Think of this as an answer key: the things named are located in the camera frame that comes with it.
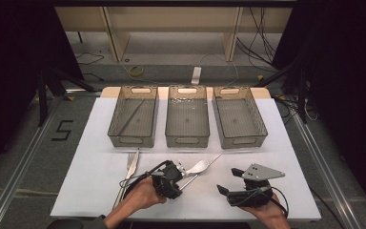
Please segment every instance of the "transparent plastic bin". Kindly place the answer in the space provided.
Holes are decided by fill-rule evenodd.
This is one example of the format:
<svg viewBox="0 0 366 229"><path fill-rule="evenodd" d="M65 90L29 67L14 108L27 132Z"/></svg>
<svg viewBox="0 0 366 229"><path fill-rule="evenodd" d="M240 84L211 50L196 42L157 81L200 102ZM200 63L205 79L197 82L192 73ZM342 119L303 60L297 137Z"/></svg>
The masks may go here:
<svg viewBox="0 0 366 229"><path fill-rule="evenodd" d="M222 149L263 144L268 133L249 87L213 88L213 110Z"/></svg>
<svg viewBox="0 0 366 229"><path fill-rule="evenodd" d="M208 146L210 124L205 87L169 87L165 136L171 148Z"/></svg>
<svg viewBox="0 0 366 229"><path fill-rule="evenodd" d="M121 87L108 131L114 147L153 147L157 107L157 87Z"/></svg>

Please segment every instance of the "spoon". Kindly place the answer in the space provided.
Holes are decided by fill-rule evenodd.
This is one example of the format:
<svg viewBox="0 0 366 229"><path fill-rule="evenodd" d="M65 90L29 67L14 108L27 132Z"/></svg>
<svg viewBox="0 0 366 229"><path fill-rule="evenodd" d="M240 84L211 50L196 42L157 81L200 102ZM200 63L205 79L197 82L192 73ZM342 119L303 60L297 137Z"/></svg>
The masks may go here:
<svg viewBox="0 0 366 229"><path fill-rule="evenodd" d="M190 174L199 174L210 166L210 161L203 159L198 161L190 170L186 171L186 176Z"/></svg>

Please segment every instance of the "hand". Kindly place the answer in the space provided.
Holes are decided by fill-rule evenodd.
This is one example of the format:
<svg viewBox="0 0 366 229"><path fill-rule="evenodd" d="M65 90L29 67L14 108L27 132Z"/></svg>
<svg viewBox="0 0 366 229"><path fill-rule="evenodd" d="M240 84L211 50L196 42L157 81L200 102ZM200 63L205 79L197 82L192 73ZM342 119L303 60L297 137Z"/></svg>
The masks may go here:
<svg viewBox="0 0 366 229"><path fill-rule="evenodd" d="M279 202L277 195L273 193L273 199ZM287 219L284 217L282 210L275 205L275 203L269 201L266 205L258 208L254 207L241 207L241 209L254 215L260 222L262 222L267 228L290 228Z"/></svg>
<svg viewBox="0 0 366 229"><path fill-rule="evenodd" d="M129 194L105 217L104 222L108 228L115 228L134 212L165 202L166 198L159 196L153 188L153 179L147 177L135 185Z"/></svg>

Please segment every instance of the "gray floor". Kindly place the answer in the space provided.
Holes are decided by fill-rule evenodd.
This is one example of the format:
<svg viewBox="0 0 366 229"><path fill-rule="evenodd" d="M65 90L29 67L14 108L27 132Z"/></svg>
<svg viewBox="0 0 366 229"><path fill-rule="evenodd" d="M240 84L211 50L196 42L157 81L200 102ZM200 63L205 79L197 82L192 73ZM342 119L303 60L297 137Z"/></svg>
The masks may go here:
<svg viewBox="0 0 366 229"><path fill-rule="evenodd" d="M146 81L133 80L126 74L120 63L112 60L109 51L109 43L106 34L82 33L83 44L79 43L76 32L68 33L70 42L76 55L83 52L103 55L103 59L90 65L81 64L83 73L94 73L104 79L98 80L92 74L86 74L86 82L97 89L123 84L148 84ZM249 34L241 34L241 39L250 43L253 38ZM271 34L272 43L277 44L279 34ZM258 53L264 53L262 45L256 43L254 48ZM254 68L248 60L248 56L236 49L234 62L227 63L221 60L223 57L222 44L219 34L214 33L135 33L132 35L126 55L121 62L127 68L133 65L143 66L145 71L140 80L151 80L152 83L190 83L193 67L201 65L203 68L200 83L207 86L226 85L233 80L234 84L254 85L257 77L268 77L272 73ZM85 54L78 58L80 63L89 63L96 60L97 56ZM261 68L268 68L259 61L253 64ZM268 86L272 95L280 95L282 79ZM68 89L78 89L68 82L64 82ZM51 125L44 134L39 148L36 150L27 172L22 177L17 193L11 201L5 215L0 221L0 228L47 228L54 220L50 217L51 207L55 203L73 154L88 121L89 114L95 96L85 94L72 94L70 99L60 102L53 114ZM277 103L277 107L283 116L287 109ZM72 120L65 123L64 128L71 130L68 140L52 141L53 138L64 137L64 133L57 133L57 127L61 120ZM38 131L39 121L38 102L33 100L30 108L25 111L24 118L18 126L16 134L8 143L8 150L0 156L0 193L6 187L10 176L16 169L23 154L28 150L34 134ZM313 188L329 207L337 211L334 199L319 173L315 161L310 154L296 123L290 115L283 117L286 129L295 149L296 156L303 170L304 176L311 188ZM308 120L308 127L312 130L315 141L325 157L335 179L338 181L341 191L350 202L361 228L366 228L366 196L356 182L347 163L340 159L339 151L333 143L325 123L318 119ZM340 228L328 208L322 201L315 198L321 211L322 219L317 222L291 222L297 228ZM252 228L263 228L258 222L250 223Z"/></svg>

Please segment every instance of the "white fork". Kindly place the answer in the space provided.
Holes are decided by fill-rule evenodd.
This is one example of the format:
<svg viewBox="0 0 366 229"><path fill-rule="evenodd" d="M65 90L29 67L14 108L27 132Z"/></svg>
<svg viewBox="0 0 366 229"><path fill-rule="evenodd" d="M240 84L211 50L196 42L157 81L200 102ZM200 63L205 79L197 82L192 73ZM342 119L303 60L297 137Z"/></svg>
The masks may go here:
<svg viewBox="0 0 366 229"><path fill-rule="evenodd" d="M129 153L129 157L127 159L127 172L130 170L130 167L132 166L133 157L134 157L134 153ZM117 203L120 202L121 199L123 199L124 193L126 191L125 186L126 186L127 182L128 181L125 180L121 183L121 189L118 192L117 199L115 200L114 206L112 208L114 208L117 205Z"/></svg>

